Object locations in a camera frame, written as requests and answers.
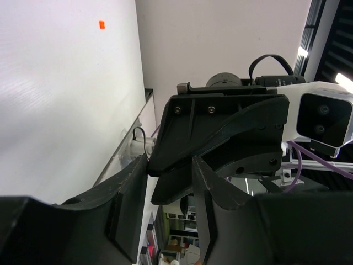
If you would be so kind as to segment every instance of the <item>black camera housing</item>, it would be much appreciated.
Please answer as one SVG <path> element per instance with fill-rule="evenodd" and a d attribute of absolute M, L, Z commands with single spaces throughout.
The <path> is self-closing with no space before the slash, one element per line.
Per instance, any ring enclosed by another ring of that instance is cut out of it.
<path fill-rule="evenodd" d="M 317 94 L 303 94 L 299 106 L 297 132 L 332 147 L 351 140 L 352 104 Z"/>

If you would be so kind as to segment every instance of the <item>camera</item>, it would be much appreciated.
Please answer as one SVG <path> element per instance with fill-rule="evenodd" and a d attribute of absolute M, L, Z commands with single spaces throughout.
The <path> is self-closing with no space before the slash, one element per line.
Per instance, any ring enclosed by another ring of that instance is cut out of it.
<path fill-rule="evenodd" d="M 297 132 L 322 144 L 340 148 L 352 140 L 353 95 L 319 88 L 301 96 Z"/>

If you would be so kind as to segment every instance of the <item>white wall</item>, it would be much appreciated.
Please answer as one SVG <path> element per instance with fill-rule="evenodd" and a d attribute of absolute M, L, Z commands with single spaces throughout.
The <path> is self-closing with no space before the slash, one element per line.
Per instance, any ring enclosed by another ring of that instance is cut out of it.
<path fill-rule="evenodd" d="M 0 195 L 61 203 L 91 188 L 143 88 L 134 0 L 3 1 Z"/>
<path fill-rule="evenodd" d="M 257 57 L 275 53 L 294 67 L 311 0 L 136 0 L 145 86 L 159 124 L 178 83 L 204 86 L 219 72 L 248 77 Z M 255 76 L 285 74 L 274 60 Z"/>
<path fill-rule="evenodd" d="M 308 65 L 304 74 L 304 78 L 307 82 L 312 82 L 315 79 L 322 52 L 324 51 L 327 37 L 330 33 L 332 22 L 336 15 L 339 2 L 340 0 L 326 1 L 319 28 L 315 36 L 315 41 L 313 43 L 312 51 L 309 54 Z"/>

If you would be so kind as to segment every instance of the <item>camera lens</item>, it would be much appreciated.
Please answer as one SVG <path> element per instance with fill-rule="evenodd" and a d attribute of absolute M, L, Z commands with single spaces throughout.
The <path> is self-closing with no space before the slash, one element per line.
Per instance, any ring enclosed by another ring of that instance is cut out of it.
<path fill-rule="evenodd" d="M 319 114 L 320 115 L 326 115 L 326 114 L 328 114 L 330 112 L 330 109 L 329 109 L 329 107 L 327 106 L 327 105 L 321 105 L 320 107 L 319 107 Z"/>
<path fill-rule="evenodd" d="M 316 125 L 315 126 L 315 133 L 317 134 L 323 134 L 325 132 L 325 127 L 322 125 Z"/>

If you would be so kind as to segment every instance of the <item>screw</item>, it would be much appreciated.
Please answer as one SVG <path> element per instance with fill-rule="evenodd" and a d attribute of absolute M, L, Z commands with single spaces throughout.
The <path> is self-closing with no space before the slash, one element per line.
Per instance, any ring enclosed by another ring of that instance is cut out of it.
<path fill-rule="evenodd" d="M 215 107 L 210 106 L 210 107 L 207 109 L 207 111 L 208 111 L 208 113 L 213 114 L 213 113 L 215 113 L 216 109 L 215 109 Z"/>
<path fill-rule="evenodd" d="M 174 109 L 174 112 L 177 113 L 177 114 L 180 114 L 181 109 L 180 109 L 179 107 L 176 107 L 176 108 Z"/>

